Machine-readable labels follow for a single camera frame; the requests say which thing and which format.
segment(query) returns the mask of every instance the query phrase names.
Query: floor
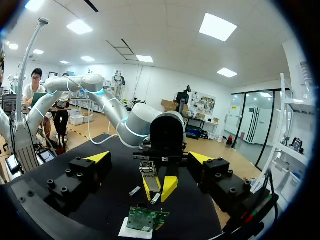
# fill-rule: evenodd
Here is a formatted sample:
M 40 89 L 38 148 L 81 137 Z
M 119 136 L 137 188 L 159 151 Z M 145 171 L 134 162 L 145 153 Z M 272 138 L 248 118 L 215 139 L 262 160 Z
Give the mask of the floor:
M 102 115 L 101 113 L 94 113 L 93 114 L 93 121 L 90 123 L 90 134 L 91 137 L 97 137 L 102 133 L 108 132 L 109 121 L 108 119 Z M 53 133 L 56 131 L 55 126 L 51 120 L 51 139 L 53 138 Z M 87 137 L 89 137 L 89 130 L 88 124 L 84 123 L 78 126 L 74 126 L 69 124 L 68 125 L 68 136 L 69 139 L 67 141 L 67 151 L 89 141 Z M 109 134 L 115 134 L 115 128 L 110 124 Z M 223 157 L 228 162 L 230 162 L 230 169 L 233 170 L 234 174 L 238 177 L 244 179 L 251 179 L 257 178 L 260 175 L 260 171 L 255 168 L 244 156 L 239 154 L 237 151 L 233 150 L 232 148 L 226 148 L 225 143 L 219 143 L 213 140 L 206 140 L 206 139 L 191 139 L 187 138 L 187 148 L 186 152 L 197 152 L 199 154 L 211 157 L 211 158 L 218 158 Z M 4 139 L 0 137 L 0 146 L 5 143 Z M 2 165 L 2 169 L 0 167 L 0 174 L 5 176 L 8 179 L 7 171 L 5 168 L 5 158 L 9 156 L 8 151 L 2 152 L 0 155 L 0 162 Z M 227 221 L 229 220 L 229 216 L 226 213 L 223 213 L 219 207 L 215 205 L 216 212 L 218 214 L 221 227 L 223 228 Z
M 235 136 L 228 131 L 224 131 L 223 135 L 225 137 L 229 137 L 230 135 L 232 135 L 233 139 L 235 139 Z M 257 161 L 259 159 L 262 148 L 263 148 L 262 145 L 247 143 L 247 142 L 241 140 L 240 137 L 237 138 L 236 145 L 234 147 L 234 149 L 238 153 L 240 153 L 242 156 L 244 156 L 246 159 L 248 159 L 254 165 L 257 163 Z M 272 146 L 269 146 L 269 145 L 265 146 L 265 149 L 263 151 L 263 155 L 261 156 L 261 159 L 258 164 L 258 167 L 260 169 L 263 169 L 265 167 L 267 160 L 269 158 L 269 155 L 271 153 L 271 150 L 272 150 Z

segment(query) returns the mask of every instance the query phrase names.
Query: white ceiling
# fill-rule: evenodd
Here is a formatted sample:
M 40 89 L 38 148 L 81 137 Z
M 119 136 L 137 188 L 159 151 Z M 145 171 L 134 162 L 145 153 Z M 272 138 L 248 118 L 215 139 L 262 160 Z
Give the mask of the white ceiling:
M 22 57 L 39 17 L 50 20 L 34 48 L 44 51 L 37 60 L 61 65 L 126 63 L 107 42 L 124 46 L 136 55 L 153 58 L 149 66 L 171 69 L 236 88 L 272 81 L 280 73 L 289 77 L 282 43 L 293 34 L 267 0 L 45 0 L 38 12 L 25 10 L 7 40 L 19 45 L 6 49 L 7 57 Z M 238 28 L 226 42 L 199 33 L 205 13 L 225 19 Z M 78 18 L 93 31 L 77 35 L 66 26 Z M 237 76 L 217 74 L 228 68 Z

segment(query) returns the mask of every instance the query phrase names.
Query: man with glasses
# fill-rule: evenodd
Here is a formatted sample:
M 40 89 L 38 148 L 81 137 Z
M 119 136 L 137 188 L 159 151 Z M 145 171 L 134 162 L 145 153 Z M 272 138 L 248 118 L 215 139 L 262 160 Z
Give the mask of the man with glasses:
M 36 68 L 35 70 L 33 70 L 31 77 L 32 77 L 32 82 L 26 85 L 23 89 L 23 99 L 22 99 L 23 102 L 27 104 L 29 107 L 32 104 L 35 93 L 46 92 L 46 89 L 40 85 L 40 81 L 42 79 L 42 70 L 40 68 Z M 49 141 L 51 142 L 54 148 L 57 147 L 57 143 L 55 141 L 50 140 L 51 123 L 46 116 L 44 116 L 43 122 L 44 122 L 44 132 L 47 139 L 49 139 Z

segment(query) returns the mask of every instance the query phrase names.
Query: cardboard box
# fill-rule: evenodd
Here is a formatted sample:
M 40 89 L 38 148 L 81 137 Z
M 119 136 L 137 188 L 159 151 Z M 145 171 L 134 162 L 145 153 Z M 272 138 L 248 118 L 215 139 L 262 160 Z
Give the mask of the cardboard box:
M 162 99 L 161 106 L 164 106 L 164 112 L 175 111 L 177 109 L 178 103 Z M 182 113 L 186 115 L 188 114 L 187 104 L 184 105 Z

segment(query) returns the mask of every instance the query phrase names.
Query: bulletin board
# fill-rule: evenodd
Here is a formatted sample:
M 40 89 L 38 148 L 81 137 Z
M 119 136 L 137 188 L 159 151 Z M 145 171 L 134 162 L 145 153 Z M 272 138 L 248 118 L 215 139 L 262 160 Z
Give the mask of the bulletin board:
M 216 97 L 198 91 L 192 92 L 190 109 L 194 113 L 212 116 L 216 105 Z

